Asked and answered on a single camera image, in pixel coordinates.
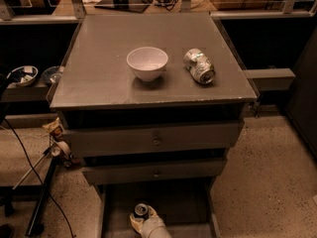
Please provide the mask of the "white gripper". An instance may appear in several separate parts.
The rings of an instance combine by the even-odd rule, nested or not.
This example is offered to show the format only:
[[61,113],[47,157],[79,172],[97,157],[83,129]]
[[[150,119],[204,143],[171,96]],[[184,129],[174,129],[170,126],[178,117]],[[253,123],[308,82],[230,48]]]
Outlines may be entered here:
[[141,233],[142,238],[167,238],[167,230],[158,213],[149,205],[149,219],[130,214],[130,221],[133,229]]

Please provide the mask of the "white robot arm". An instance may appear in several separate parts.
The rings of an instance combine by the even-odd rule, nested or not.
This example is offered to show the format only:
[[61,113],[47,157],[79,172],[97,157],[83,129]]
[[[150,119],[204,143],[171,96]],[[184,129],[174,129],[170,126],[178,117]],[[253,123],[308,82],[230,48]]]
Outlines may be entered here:
[[130,214],[133,229],[141,238],[172,238],[163,220],[148,204],[139,203]]

